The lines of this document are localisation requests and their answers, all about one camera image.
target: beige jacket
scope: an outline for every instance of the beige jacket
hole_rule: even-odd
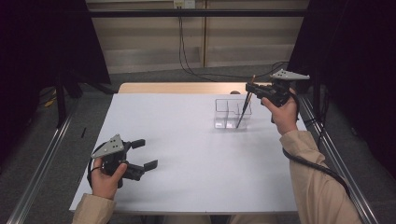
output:
[[[326,166],[310,132],[292,131],[280,138],[290,155]],[[359,214],[344,188],[332,177],[294,161],[290,175],[302,223],[361,223]],[[73,218],[75,224],[107,223],[115,202],[84,194]]]

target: clear plastic container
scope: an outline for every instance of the clear plastic container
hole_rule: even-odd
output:
[[[245,100],[238,99],[217,99],[215,128],[217,129],[236,129],[241,119]],[[251,116],[250,103],[247,105],[244,117],[237,129],[246,129]]]

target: hand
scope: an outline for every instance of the hand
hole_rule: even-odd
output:
[[[93,167],[101,167],[102,158],[95,159]],[[106,175],[102,169],[92,171],[92,194],[98,197],[114,200],[117,192],[117,183],[122,178],[127,169],[127,164],[120,164],[113,175]]]
[[[297,104],[292,97],[281,107],[273,105],[271,101],[265,97],[262,98],[262,103],[271,111],[277,131],[281,135],[298,130],[296,125]]]

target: table surface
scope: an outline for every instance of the table surface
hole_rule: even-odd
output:
[[[239,91],[246,94],[245,82],[150,82],[123,83],[119,93],[200,93],[200,94],[229,94]]]
[[[289,161],[281,153],[271,114],[262,108],[260,100],[251,101],[252,116],[246,130],[214,128],[215,100],[245,99],[246,95],[228,94],[243,93],[244,88],[245,83],[123,84],[122,94],[114,95],[96,145],[107,141],[115,131],[121,138],[136,137],[124,141],[144,138],[147,145],[130,150],[128,161],[142,165],[158,160],[159,166],[139,182],[124,180],[116,195],[115,212],[164,215],[297,211]],[[82,181],[70,210],[75,210],[82,193],[90,191],[88,183]]]

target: wall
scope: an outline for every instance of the wall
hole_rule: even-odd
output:
[[[173,1],[87,0],[89,9],[170,9]],[[205,1],[196,8],[305,9],[307,0]],[[178,18],[92,19],[110,74],[178,69]],[[182,18],[190,67],[288,61],[303,18]]]

